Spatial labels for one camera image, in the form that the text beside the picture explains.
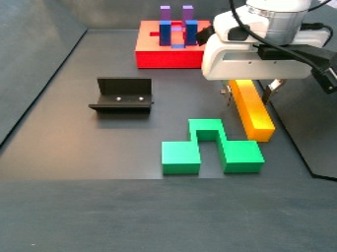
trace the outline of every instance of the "yellow block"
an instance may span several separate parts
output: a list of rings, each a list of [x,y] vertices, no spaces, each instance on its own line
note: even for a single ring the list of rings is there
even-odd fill
[[[229,81],[247,139],[269,142],[275,126],[250,80]]]

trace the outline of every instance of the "red box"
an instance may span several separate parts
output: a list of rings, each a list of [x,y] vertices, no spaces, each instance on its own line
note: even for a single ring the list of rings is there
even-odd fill
[[[210,25],[210,21],[198,21],[198,32]],[[182,22],[172,21],[172,28],[180,27]],[[184,29],[171,31],[171,44],[183,44],[183,36]],[[160,46],[159,21],[142,21],[134,53],[138,68],[202,68],[204,45]]]

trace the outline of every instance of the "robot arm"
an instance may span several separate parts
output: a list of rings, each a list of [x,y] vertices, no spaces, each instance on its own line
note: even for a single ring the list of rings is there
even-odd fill
[[[204,77],[302,79],[311,72],[324,90],[336,92],[337,56],[321,48],[329,32],[299,30],[309,5],[310,0],[247,0],[246,6],[219,14],[206,45]]]

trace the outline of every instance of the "black bracket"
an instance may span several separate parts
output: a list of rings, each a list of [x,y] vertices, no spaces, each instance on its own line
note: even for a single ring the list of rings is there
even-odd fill
[[[209,26],[207,28],[203,28],[203,30],[195,34],[198,46],[202,46],[203,44],[207,43],[207,40],[214,33],[215,33],[214,27]]]
[[[88,106],[98,112],[150,113],[152,104],[151,79],[98,78],[100,98]]]

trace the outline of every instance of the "green l-shaped block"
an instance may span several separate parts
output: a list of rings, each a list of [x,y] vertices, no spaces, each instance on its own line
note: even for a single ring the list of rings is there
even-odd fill
[[[255,141],[229,141],[219,119],[190,119],[190,141],[162,143],[163,174],[198,174],[198,141],[215,141],[225,173],[259,172],[265,163]]]

